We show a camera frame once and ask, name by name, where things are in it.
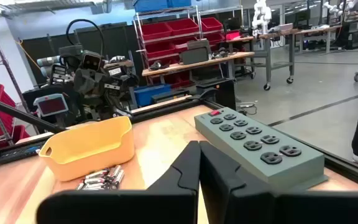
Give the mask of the metal rack with red bins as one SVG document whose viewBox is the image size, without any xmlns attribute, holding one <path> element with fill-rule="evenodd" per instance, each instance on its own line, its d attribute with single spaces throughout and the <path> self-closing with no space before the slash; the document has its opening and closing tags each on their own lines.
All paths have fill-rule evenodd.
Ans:
<svg viewBox="0 0 358 224">
<path fill-rule="evenodd" d="M 158 11 L 149 12 L 137 12 L 135 13 L 132 23 L 134 25 L 137 43 L 139 46 L 138 52 L 142 58 L 142 65 L 144 69 L 150 69 L 150 66 L 160 61 L 162 63 L 168 63 L 169 66 L 180 61 L 180 53 L 187 49 L 186 43 L 192 40 L 207 39 L 212 50 L 219 47 L 219 44 L 226 40 L 224 33 L 224 20 L 220 18 L 222 13 L 231 13 L 230 18 L 237 18 L 240 22 L 240 26 L 244 25 L 244 8 L 240 4 L 231 7 L 220 7 L 217 9 L 202 10 L 199 6 L 185 6 L 166 8 Z M 222 25 L 221 30 L 203 32 L 201 28 L 201 18 L 214 17 Z M 142 25 L 153 24 L 158 22 L 168 22 L 177 19 L 192 19 L 199 26 L 199 31 L 183 34 L 183 35 L 171 35 L 170 37 L 164 37 L 160 39 L 144 40 L 142 37 Z M 146 54 L 145 46 L 149 44 L 155 44 L 160 42 L 171 42 L 175 45 L 175 53 L 165 55 L 161 57 L 148 58 Z M 152 84 L 153 80 L 158 76 L 145 77 L 148 84 Z"/>
<path fill-rule="evenodd" d="M 32 87 L 26 67 L 5 18 L 0 18 L 0 102 L 24 110 L 24 90 Z M 0 148 L 29 137 L 25 122 L 0 111 Z"/>
</svg>

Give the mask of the black floor case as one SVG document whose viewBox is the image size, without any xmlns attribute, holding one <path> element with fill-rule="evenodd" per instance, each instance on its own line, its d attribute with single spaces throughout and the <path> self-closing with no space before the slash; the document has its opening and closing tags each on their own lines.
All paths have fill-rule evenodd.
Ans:
<svg viewBox="0 0 358 224">
<path fill-rule="evenodd" d="M 227 78 L 221 78 L 210 82 L 197 84 L 196 94 L 202 98 L 213 101 L 230 109 L 236 108 L 234 82 Z"/>
</svg>

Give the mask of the yellow plastic bin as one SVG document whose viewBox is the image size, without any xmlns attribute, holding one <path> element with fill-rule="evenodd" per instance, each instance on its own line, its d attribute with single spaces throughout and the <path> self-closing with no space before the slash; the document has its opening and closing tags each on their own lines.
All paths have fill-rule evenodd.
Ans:
<svg viewBox="0 0 358 224">
<path fill-rule="evenodd" d="M 55 178 L 62 182 L 123 164 L 134 154 L 132 123 L 127 116 L 55 134 L 39 152 Z"/>
</svg>

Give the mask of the wooden top table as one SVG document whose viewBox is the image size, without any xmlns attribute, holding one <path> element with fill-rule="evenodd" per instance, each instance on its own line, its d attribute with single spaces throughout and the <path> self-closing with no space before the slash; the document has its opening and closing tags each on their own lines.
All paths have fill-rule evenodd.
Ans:
<svg viewBox="0 0 358 224">
<path fill-rule="evenodd" d="M 331 35 L 338 29 L 341 30 L 341 28 L 342 28 L 341 25 L 332 26 L 332 27 L 325 26 L 323 28 L 301 30 L 296 32 L 295 36 L 298 37 L 300 41 L 299 53 L 302 54 L 304 52 L 303 43 L 305 40 L 325 40 L 326 54 L 330 53 L 331 40 L 333 39 Z"/>
</svg>

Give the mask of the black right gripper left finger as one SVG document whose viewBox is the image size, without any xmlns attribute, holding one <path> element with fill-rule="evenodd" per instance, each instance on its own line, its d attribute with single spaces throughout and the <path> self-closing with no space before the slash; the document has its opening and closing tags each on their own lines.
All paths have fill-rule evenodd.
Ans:
<svg viewBox="0 0 358 224">
<path fill-rule="evenodd" d="M 66 190 L 47 197 L 37 224 L 196 224 L 201 147 L 191 141 L 145 190 Z"/>
</svg>

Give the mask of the grey box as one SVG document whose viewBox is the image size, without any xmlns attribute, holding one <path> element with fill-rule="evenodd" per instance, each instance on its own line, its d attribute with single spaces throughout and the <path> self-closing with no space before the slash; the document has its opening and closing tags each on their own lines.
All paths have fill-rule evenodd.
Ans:
<svg viewBox="0 0 358 224">
<path fill-rule="evenodd" d="M 207 39 L 192 40 L 187 42 L 186 45 L 187 49 L 180 53 L 182 64 L 190 65 L 209 60 L 211 49 Z"/>
</svg>

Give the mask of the black frame strut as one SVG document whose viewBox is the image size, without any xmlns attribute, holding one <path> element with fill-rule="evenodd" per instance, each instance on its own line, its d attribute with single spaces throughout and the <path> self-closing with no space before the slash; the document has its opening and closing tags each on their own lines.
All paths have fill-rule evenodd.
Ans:
<svg viewBox="0 0 358 224">
<path fill-rule="evenodd" d="M 23 120 L 27 123 L 38 126 L 42 129 L 47 130 L 54 134 L 57 134 L 57 133 L 67 130 L 67 128 L 63 128 L 58 125 L 51 124 L 51 123 L 46 122 L 40 118 L 36 118 L 35 116 L 27 114 L 23 111 L 17 110 L 17 109 L 15 109 L 5 103 L 2 103 L 2 102 L 0 102 L 0 111 L 2 111 L 3 113 L 9 114 L 15 118 L 18 118 L 20 120 Z"/>
</svg>

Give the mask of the grey rolling table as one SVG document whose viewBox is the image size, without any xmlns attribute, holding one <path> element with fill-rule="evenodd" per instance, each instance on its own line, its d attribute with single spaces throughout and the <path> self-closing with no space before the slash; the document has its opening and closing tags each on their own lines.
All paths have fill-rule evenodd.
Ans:
<svg viewBox="0 0 358 224">
<path fill-rule="evenodd" d="M 258 37 L 236 37 L 232 40 L 227 40 L 226 42 L 229 45 L 230 52 L 233 52 L 233 43 L 249 43 L 249 49 L 254 54 L 250 56 L 250 64 L 238 64 L 238 66 L 246 66 L 246 67 L 260 67 L 265 68 L 265 74 L 266 74 L 266 83 L 264 85 L 264 90 L 269 91 L 271 88 L 271 79 L 272 79 L 272 72 L 274 70 L 288 67 L 289 69 L 289 77 L 287 78 L 286 82 L 288 84 L 292 84 L 294 81 L 295 76 L 295 33 L 298 32 L 298 29 L 287 29 L 287 30 L 281 30 L 276 31 L 269 34 L 262 34 Z M 277 62 L 272 63 L 272 53 L 271 53 L 271 38 L 274 37 L 288 37 L 289 41 L 289 56 L 287 62 Z M 259 40 L 261 43 L 263 43 L 263 49 L 254 51 L 253 48 L 253 42 L 256 42 Z"/>
</svg>

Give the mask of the grey multi-outlet power strip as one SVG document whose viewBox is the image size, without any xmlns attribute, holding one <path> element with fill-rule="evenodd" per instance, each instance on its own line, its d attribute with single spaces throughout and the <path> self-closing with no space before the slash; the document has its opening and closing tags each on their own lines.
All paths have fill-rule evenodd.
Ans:
<svg viewBox="0 0 358 224">
<path fill-rule="evenodd" d="M 212 145 L 275 190 L 308 189 L 328 179 L 323 153 L 228 107 L 194 120 Z"/>
</svg>

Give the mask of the grey teach pendant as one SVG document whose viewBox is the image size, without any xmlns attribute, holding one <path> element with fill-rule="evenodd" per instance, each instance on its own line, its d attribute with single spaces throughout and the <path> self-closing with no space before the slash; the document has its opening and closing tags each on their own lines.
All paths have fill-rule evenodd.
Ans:
<svg viewBox="0 0 358 224">
<path fill-rule="evenodd" d="M 68 111 L 67 103 L 61 93 L 54 93 L 36 98 L 33 105 L 37 107 L 42 117 Z"/>
</svg>

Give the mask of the red storage bin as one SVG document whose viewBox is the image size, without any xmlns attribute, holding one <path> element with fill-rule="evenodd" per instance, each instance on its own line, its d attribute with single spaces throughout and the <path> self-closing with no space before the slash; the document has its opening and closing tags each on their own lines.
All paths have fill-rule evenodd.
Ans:
<svg viewBox="0 0 358 224">
<path fill-rule="evenodd" d="M 160 42 L 145 46 L 148 58 L 161 57 L 175 53 L 175 45 L 171 42 Z"/>
<path fill-rule="evenodd" d="M 214 17 L 201 18 L 201 28 L 203 32 L 221 30 L 223 25 Z"/>
<path fill-rule="evenodd" d="M 167 26 L 171 28 L 172 35 L 190 34 L 199 31 L 198 24 L 189 18 L 168 21 Z"/>
<path fill-rule="evenodd" d="M 142 37 L 144 40 L 160 39 L 164 37 L 170 37 L 172 29 L 166 22 L 158 22 L 153 24 L 144 24 L 141 27 Z"/>
</svg>

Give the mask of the wooden top workbench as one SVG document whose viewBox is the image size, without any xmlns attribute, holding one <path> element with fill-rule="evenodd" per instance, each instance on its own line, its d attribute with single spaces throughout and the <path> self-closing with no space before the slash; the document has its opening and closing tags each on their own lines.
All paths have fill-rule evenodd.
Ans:
<svg viewBox="0 0 358 224">
<path fill-rule="evenodd" d="M 227 66 L 228 67 L 228 71 L 227 71 L 228 77 L 229 77 L 229 79 L 234 80 L 235 79 L 234 60 L 236 58 L 253 57 L 254 54 L 255 54 L 254 52 L 234 52 L 228 57 L 212 59 L 212 60 L 199 62 L 199 63 L 192 63 L 189 65 L 184 65 L 182 63 L 174 63 L 174 64 L 171 64 L 168 68 L 164 68 L 164 69 L 160 69 L 160 70 L 144 69 L 142 71 L 142 76 L 143 77 L 158 76 L 158 77 L 160 77 L 161 82 L 165 83 L 165 79 L 164 79 L 165 75 L 227 62 L 228 63 L 228 66 Z"/>
</svg>

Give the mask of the dark partition panel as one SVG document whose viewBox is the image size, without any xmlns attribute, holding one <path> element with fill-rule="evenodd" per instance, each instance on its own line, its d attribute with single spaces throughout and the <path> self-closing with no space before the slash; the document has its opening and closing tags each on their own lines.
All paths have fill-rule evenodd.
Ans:
<svg viewBox="0 0 358 224">
<path fill-rule="evenodd" d="M 105 24 L 101 27 L 104 35 L 103 55 L 109 58 L 116 55 L 129 55 L 137 49 L 135 31 L 132 26 L 123 26 L 121 24 Z M 22 41 L 22 46 L 26 52 L 26 58 L 38 85 L 45 84 L 47 79 L 42 75 L 38 68 L 37 60 L 45 57 L 58 55 L 61 47 L 69 46 L 71 42 L 81 44 L 86 50 L 99 53 L 101 48 L 101 38 L 99 32 L 93 27 L 88 26 L 77 29 L 69 36 L 46 35 L 35 39 Z"/>
</svg>

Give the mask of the blue storage bin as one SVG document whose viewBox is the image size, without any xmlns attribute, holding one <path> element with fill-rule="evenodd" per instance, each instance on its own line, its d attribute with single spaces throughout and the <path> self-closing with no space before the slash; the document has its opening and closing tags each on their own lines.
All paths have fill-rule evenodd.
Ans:
<svg viewBox="0 0 358 224">
<path fill-rule="evenodd" d="M 136 12 L 158 11 L 168 8 L 167 0 L 133 0 L 132 4 Z"/>
<path fill-rule="evenodd" d="M 140 86 L 134 88 L 134 95 L 137 102 L 137 106 L 143 107 L 152 104 L 152 97 L 161 93 L 166 93 L 171 90 L 169 84 L 155 84 L 149 86 Z"/>
</svg>

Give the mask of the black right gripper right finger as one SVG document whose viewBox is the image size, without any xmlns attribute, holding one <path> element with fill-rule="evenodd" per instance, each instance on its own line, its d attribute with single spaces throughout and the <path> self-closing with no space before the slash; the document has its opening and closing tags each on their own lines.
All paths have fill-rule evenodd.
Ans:
<svg viewBox="0 0 358 224">
<path fill-rule="evenodd" d="M 277 192 L 209 142 L 200 148 L 209 224 L 358 224 L 358 192 Z"/>
</svg>

